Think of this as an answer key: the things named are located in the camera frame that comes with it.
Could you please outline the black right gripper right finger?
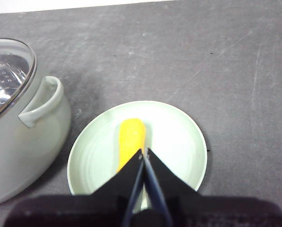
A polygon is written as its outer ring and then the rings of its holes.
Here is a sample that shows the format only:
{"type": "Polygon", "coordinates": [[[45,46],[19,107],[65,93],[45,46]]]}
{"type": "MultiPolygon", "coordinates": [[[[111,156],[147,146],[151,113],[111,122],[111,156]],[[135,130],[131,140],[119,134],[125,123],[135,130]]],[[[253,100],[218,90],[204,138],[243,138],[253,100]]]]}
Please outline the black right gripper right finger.
{"type": "Polygon", "coordinates": [[[187,224],[184,199],[200,197],[194,189],[177,177],[151,150],[145,153],[145,188],[151,207],[162,215],[168,227],[187,224]]]}

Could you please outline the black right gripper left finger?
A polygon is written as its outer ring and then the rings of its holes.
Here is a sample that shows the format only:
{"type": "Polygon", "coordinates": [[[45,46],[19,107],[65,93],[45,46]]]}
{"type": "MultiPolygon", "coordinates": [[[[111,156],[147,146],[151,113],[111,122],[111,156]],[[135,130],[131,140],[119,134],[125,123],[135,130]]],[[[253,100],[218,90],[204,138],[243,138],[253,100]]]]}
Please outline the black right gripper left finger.
{"type": "Polygon", "coordinates": [[[139,149],[124,167],[91,194],[92,227],[128,227],[140,194],[144,160],[139,149]]]}

